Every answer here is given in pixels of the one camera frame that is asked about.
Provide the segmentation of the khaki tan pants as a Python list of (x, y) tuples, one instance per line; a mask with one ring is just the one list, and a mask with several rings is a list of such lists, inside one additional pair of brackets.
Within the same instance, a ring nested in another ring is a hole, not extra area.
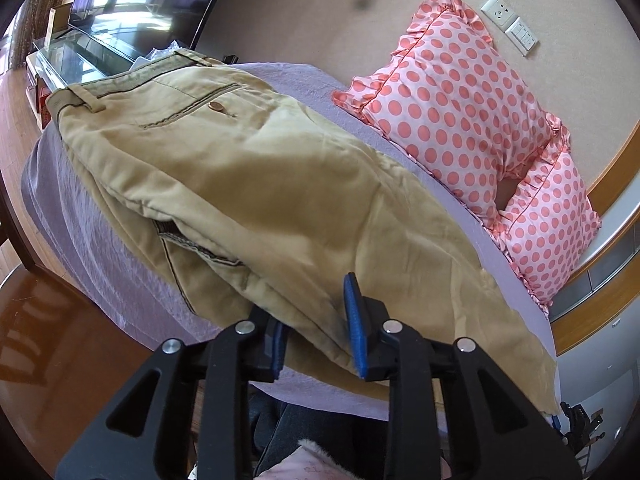
[(180, 51), (47, 102), (63, 148), (130, 252), (218, 327), (261, 307), (291, 327), (268, 392), (382, 418), (356, 375), (346, 274), (393, 318), (474, 339), (546, 415), (555, 359), (416, 175), (260, 78)]

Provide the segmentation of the small pink polka dot pillow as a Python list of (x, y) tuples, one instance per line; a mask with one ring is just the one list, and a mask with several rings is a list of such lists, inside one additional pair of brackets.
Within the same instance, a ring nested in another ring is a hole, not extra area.
[(570, 152), (570, 132), (561, 128), (499, 211), (491, 237), (548, 313), (601, 224)]

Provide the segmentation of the lavender bed sheet mattress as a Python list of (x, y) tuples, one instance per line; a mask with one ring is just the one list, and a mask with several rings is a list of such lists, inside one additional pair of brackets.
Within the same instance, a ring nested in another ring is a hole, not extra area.
[[(372, 148), (397, 160), (428, 188), (473, 245), (509, 307), (549, 353), (555, 346), (548, 318), (512, 272), (484, 226), (412, 159), (369, 126), (336, 107), (338, 82), (311, 65), (245, 63), (243, 70), (312, 107)], [(217, 327), (191, 313), (180, 292), (139, 261), (102, 216), (67, 159), (58, 130), (44, 129), (22, 174), (25, 208), (67, 272), (131, 338), (150, 349), (177, 337), (187, 344), (213, 338)]]

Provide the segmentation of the large pink polka dot pillow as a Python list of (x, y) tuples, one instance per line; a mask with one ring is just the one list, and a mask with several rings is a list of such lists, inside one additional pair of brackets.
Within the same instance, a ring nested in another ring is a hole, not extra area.
[(423, 0), (388, 63), (333, 103), (378, 130), (484, 223), (498, 186), (523, 179), (560, 131), (462, 0)]

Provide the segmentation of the glass top tv stand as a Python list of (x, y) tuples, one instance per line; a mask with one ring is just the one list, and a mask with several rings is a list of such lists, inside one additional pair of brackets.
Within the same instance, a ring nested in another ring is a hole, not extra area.
[(26, 56), (26, 96), (41, 130), (51, 121), (47, 98), (69, 84), (82, 84), (129, 70), (134, 64), (84, 32), (58, 32), (47, 44), (44, 38), (32, 43)]

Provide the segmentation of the wooden wall trim panel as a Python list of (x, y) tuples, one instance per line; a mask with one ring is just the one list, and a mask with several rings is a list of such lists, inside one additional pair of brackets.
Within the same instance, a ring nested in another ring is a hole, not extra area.
[(583, 282), (587, 293), (551, 322), (559, 356), (614, 321), (639, 295), (634, 274), (639, 271), (636, 242), (620, 256), (628, 235), (639, 224), (639, 128), (634, 127), (623, 146), (588, 191), (600, 214), (602, 229), (567, 282)]

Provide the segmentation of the white wall light switch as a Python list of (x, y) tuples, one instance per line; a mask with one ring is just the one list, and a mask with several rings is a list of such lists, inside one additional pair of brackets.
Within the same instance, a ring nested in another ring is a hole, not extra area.
[(521, 18), (517, 18), (506, 29), (506, 36), (512, 41), (514, 47), (518, 49), (518, 52), (526, 58), (532, 53), (534, 47), (539, 44), (537, 36)]

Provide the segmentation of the white wall power socket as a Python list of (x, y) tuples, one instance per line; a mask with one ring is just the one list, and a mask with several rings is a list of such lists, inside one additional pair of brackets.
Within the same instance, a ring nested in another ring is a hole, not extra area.
[(480, 10), (502, 32), (505, 32), (518, 19), (518, 14), (504, 0), (487, 0)]

